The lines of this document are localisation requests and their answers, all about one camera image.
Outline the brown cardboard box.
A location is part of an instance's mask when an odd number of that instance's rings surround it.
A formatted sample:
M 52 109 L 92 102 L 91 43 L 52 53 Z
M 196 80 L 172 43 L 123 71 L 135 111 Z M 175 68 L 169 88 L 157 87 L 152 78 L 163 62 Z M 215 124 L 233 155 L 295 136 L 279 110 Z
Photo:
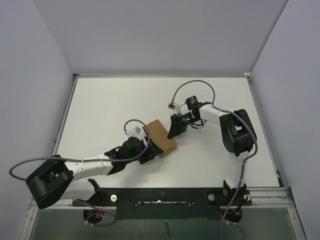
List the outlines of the brown cardboard box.
M 143 129 L 146 133 L 149 130 L 152 142 L 163 151 L 158 154 L 160 158 L 165 158 L 177 149 L 177 143 L 173 139 L 168 139 L 169 133 L 158 119 L 150 122 Z

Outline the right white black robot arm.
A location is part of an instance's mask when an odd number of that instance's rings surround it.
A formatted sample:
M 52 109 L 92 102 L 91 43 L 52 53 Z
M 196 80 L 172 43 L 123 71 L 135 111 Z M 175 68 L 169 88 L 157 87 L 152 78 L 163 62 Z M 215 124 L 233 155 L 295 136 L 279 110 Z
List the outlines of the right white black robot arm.
M 240 189 L 245 186 L 246 162 L 254 146 L 257 146 L 257 136 L 248 113 L 244 109 L 230 111 L 213 106 L 210 102 L 199 102 L 196 96 L 187 98 L 185 103 L 188 109 L 185 114 L 181 113 L 179 104 L 168 104 L 168 108 L 176 113 L 170 117 L 171 125 L 167 138 L 181 135 L 188 126 L 195 126 L 198 121 L 220 126 L 223 146 L 229 152 L 228 170 L 224 180 L 228 188 L 223 190 L 222 198 L 232 205 L 241 197 Z

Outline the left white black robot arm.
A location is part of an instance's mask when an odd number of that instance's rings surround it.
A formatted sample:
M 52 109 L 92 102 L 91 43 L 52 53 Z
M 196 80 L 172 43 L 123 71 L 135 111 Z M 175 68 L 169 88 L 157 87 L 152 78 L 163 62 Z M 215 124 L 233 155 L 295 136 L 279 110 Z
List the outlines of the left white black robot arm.
M 131 136 L 121 146 L 78 162 L 60 160 L 60 155 L 54 155 L 33 171 L 25 183 L 39 209 L 61 199 L 81 199 L 95 206 L 102 193 L 90 183 L 91 177 L 113 175 L 134 161 L 143 165 L 163 153 L 147 136 L 144 139 Z

